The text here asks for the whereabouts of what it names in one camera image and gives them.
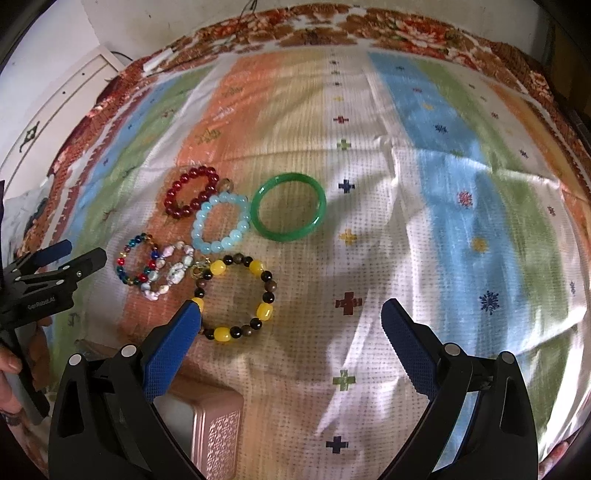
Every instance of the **green jade bangle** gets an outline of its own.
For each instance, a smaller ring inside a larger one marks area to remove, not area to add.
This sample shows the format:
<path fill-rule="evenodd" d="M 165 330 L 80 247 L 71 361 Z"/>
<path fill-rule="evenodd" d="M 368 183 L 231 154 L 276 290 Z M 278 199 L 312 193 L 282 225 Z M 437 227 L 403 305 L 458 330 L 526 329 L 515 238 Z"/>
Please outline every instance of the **green jade bangle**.
<path fill-rule="evenodd" d="M 318 207 L 316 207 L 316 214 L 314 215 L 314 219 L 308 223 L 308 225 L 300 228 L 299 230 L 293 230 L 286 233 L 271 232 L 265 225 L 262 224 L 261 219 L 258 216 L 261 200 L 271 189 L 277 187 L 281 183 L 286 183 L 288 181 L 300 181 L 302 183 L 307 183 L 316 191 L 316 194 L 318 195 Z M 281 175 L 277 175 L 267 180 L 255 193 L 251 203 L 252 224 L 263 237 L 275 242 L 293 242 L 293 240 L 298 240 L 312 233 L 322 222 L 325 213 L 326 195 L 324 194 L 324 190 L 320 186 L 320 183 L 308 175 L 296 172 L 282 173 Z"/>

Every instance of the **red cross pattern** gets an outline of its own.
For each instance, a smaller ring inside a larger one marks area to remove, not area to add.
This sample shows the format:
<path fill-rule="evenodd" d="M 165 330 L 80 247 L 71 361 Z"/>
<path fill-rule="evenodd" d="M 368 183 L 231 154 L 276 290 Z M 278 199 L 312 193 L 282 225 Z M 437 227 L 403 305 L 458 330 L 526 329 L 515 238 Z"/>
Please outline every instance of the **red cross pattern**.
<path fill-rule="evenodd" d="M 335 300 L 335 308 L 343 309 L 343 315 L 353 315 L 353 308 L 361 305 L 363 305 L 363 299 L 356 299 L 352 291 L 346 292 L 344 299 Z"/>

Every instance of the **bracelet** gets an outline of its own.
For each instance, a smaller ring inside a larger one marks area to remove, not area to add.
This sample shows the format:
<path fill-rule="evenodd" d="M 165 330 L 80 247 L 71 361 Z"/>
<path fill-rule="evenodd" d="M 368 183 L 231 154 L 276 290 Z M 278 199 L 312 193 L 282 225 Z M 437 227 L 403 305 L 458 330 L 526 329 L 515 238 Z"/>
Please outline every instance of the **bracelet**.
<path fill-rule="evenodd" d="M 222 260 L 216 260 L 212 264 L 205 265 L 208 268 L 204 268 L 201 271 L 200 277 L 197 278 L 197 288 L 194 292 L 194 297 L 191 299 L 197 305 L 199 310 L 203 313 L 205 296 L 205 287 L 207 282 L 211 280 L 214 275 L 222 275 L 226 271 L 228 265 L 244 265 L 247 267 L 255 276 L 265 283 L 265 293 L 262 295 L 262 303 L 256 308 L 256 317 L 251 319 L 247 325 L 241 327 L 217 327 L 204 328 L 202 335 L 208 340 L 217 340 L 218 342 L 227 342 L 232 338 L 240 338 L 241 336 L 251 336 L 254 330 L 259 330 L 263 322 L 266 322 L 271 318 L 273 313 L 272 303 L 275 301 L 274 291 L 277 289 L 277 283 L 273 280 L 273 275 L 268 270 L 265 270 L 265 265 L 260 260 L 253 260 L 252 257 L 245 257 L 242 254 L 236 254 L 234 256 L 226 255 Z"/>
<path fill-rule="evenodd" d="M 261 206 L 261 200 L 269 192 L 269 190 L 277 187 L 281 183 L 285 183 L 288 181 L 300 181 L 302 183 L 307 183 L 316 191 L 316 194 L 318 195 L 318 207 L 316 207 L 316 214 L 314 216 L 314 219 L 310 223 L 308 223 L 308 225 L 299 230 L 293 230 L 291 232 L 286 233 L 272 232 L 265 225 L 263 225 L 261 219 L 258 216 L 259 207 Z M 299 238 L 302 238 L 312 233 L 322 222 L 325 213 L 326 195 L 324 194 L 324 190 L 320 186 L 320 183 L 318 183 L 315 179 L 309 177 L 308 175 L 296 172 L 282 173 L 281 175 L 277 175 L 267 180 L 255 193 L 251 205 L 252 224 L 263 237 L 268 238 L 269 240 L 273 240 L 275 242 L 291 242 L 293 240 L 298 240 Z"/>
<path fill-rule="evenodd" d="M 203 226 L 205 225 L 205 220 L 207 219 L 209 212 L 218 203 L 226 202 L 234 203 L 241 209 L 241 212 L 238 215 L 236 228 L 230 231 L 230 234 L 222 238 L 221 241 L 214 241 L 211 243 L 204 242 L 202 239 Z M 248 198 L 246 198 L 244 195 L 236 195 L 235 193 L 228 192 L 221 192 L 219 195 L 211 195 L 211 197 L 209 197 L 209 201 L 203 202 L 201 204 L 201 209 L 195 214 L 193 230 L 191 231 L 193 246 L 203 255 L 210 253 L 220 253 L 222 250 L 230 250 L 240 240 L 242 240 L 242 235 L 248 232 L 248 229 L 250 228 L 249 221 L 251 216 L 248 213 L 250 207 L 251 204 L 248 203 Z"/>
<path fill-rule="evenodd" d="M 152 290 L 152 283 L 158 280 L 160 276 L 160 269 L 166 265 L 166 259 L 174 253 L 174 251 L 183 251 L 184 255 L 180 262 L 175 263 L 170 267 L 168 274 L 166 275 L 166 283 L 160 285 L 158 290 Z M 162 249 L 162 253 L 155 260 L 156 268 L 152 272 L 148 279 L 142 283 L 139 287 L 144 293 L 144 297 L 148 300 L 156 301 L 160 295 L 165 295 L 170 290 L 172 285 L 176 285 L 181 282 L 184 278 L 187 269 L 193 265 L 193 254 L 195 249 L 191 245 L 185 244 L 183 241 L 178 241 L 174 245 L 167 245 Z"/>
<path fill-rule="evenodd" d="M 136 245 L 139 245 L 143 241 L 146 241 L 150 244 L 150 247 L 152 249 L 152 252 L 150 253 L 151 259 L 148 262 L 148 264 L 146 265 L 146 267 L 144 268 L 143 273 L 135 275 L 134 279 L 132 280 L 124 269 L 125 257 L 127 257 L 127 254 L 129 252 L 131 252 L 131 249 L 133 247 L 135 247 Z M 133 237 L 131 240 L 129 240 L 127 245 L 125 245 L 123 247 L 123 251 L 119 253 L 119 258 L 115 262 L 117 264 L 115 271 L 117 272 L 119 279 L 124 284 L 129 285 L 129 286 L 140 285 L 141 283 L 146 282 L 149 278 L 154 277 L 154 271 L 156 270 L 156 261 L 155 260 L 158 257 L 159 257 L 158 245 L 156 245 L 152 241 L 152 235 L 150 235 L 148 233 L 142 233 L 141 235 L 136 235 L 135 237 Z"/>
<path fill-rule="evenodd" d="M 198 177 L 207 177 L 207 185 L 205 185 L 205 188 L 188 205 L 180 207 L 177 201 L 177 193 L 183 188 L 184 183 L 188 183 L 190 179 L 196 179 Z M 199 168 L 191 168 L 189 172 L 183 173 L 178 180 L 174 181 L 172 188 L 166 192 L 164 211 L 166 215 L 171 216 L 175 220 L 181 217 L 188 217 L 191 213 L 199 210 L 201 204 L 206 202 L 216 189 L 219 192 L 227 192 L 228 190 L 232 190 L 232 188 L 232 181 L 229 179 L 220 180 L 216 169 L 213 167 L 201 166 Z"/>

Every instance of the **light blue beaded bracelet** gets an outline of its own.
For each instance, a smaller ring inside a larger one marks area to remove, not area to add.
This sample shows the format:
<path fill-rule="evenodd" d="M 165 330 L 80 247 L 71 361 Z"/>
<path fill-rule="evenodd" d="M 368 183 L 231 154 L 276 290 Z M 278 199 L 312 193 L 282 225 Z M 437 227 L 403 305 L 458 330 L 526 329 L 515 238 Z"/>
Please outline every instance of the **light blue beaded bracelet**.
<path fill-rule="evenodd" d="M 221 241 L 204 242 L 203 241 L 203 226 L 205 220 L 211 209 L 218 203 L 234 203 L 240 208 L 238 214 L 238 223 L 236 228 L 230 232 L 230 235 L 222 238 Z M 193 222 L 193 230 L 191 231 L 191 238 L 193 238 L 193 247 L 199 250 L 203 255 L 217 254 L 223 250 L 231 250 L 240 240 L 242 235 L 248 232 L 251 227 L 251 204 L 244 195 L 237 195 L 235 193 L 221 192 L 219 195 L 211 195 L 208 202 L 203 202 L 201 208 L 195 213 L 195 221 Z"/>

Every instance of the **red beaded bracelet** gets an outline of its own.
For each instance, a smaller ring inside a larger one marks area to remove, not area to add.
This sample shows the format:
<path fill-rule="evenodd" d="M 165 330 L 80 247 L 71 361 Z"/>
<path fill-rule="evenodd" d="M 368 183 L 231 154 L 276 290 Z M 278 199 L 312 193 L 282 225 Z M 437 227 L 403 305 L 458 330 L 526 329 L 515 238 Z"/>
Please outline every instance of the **red beaded bracelet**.
<path fill-rule="evenodd" d="M 183 188 L 184 183 L 189 183 L 190 179 L 198 177 L 207 177 L 208 182 L 205 188 L 191 200 L 188 205 L 180 207 L 177 202 L 177 193 Z M 166 215 L 178 220 L 181 217 L 188 217 L 194 212 L 197 212 L 203 202 L 209 200 L 209 197 L 216 191 L 216 184 L 219 182 L 219 175 L 213 167 L 201 166 L 199 168 L 191 168 L 189 172 L 183 173 L 180 178 L 173 182 L 172 188 L 166 192 L 164 199 L 164 208 Z"/>

